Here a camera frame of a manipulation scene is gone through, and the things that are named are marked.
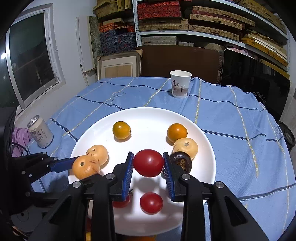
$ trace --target white paper cup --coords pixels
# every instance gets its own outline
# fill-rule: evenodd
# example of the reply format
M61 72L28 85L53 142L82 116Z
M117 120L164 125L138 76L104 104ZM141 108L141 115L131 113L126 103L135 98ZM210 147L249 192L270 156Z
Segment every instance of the white paper cup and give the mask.
M175 98L184 99L187 97L191 76L191 73L183 70L173 70L170 72L172 93Z

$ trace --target table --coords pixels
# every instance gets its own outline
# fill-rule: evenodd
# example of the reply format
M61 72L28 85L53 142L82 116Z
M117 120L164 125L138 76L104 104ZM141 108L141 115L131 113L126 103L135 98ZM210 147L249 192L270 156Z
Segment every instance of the table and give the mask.
M277 240L295 215L296 183L283 134L255 96L234 86L191 79L189 94L176 99L167 78L102 79L69 100L47 121L54 134L46 149L31 141L30 153L46 151L70 157L79 137L101 118L133 107L158 107L179 113L206 134L216 157L216 180L223 181L259 223ZM68 172L48 173L33 183L38 192L62 191ZM207 203L206 236L210 240ZM181 227L156 240L180 240Z

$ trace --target window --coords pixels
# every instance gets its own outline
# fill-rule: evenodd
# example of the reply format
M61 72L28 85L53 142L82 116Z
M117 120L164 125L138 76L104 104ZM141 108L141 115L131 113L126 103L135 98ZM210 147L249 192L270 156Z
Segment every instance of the window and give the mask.
M52 4L24 11L0 42L0 107L17 106L17 114L60 82Z

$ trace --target window glass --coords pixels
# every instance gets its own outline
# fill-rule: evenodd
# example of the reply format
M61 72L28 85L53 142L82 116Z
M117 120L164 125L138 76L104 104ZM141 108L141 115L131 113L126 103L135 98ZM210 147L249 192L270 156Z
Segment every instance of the window glass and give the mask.
M19 102L8 74L4 36L0 41L0 107L17 107L18 105Z
M11 26L9 49L12 71L23 100L54 79L45 41L44 13Z

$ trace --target can lid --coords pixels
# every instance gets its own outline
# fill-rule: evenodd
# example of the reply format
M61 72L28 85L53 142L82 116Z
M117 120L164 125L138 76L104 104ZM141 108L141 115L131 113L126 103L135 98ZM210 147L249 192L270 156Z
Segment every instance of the can lid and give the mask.
M28 128L32 126L39 119L39 115L34 116L28 123Z

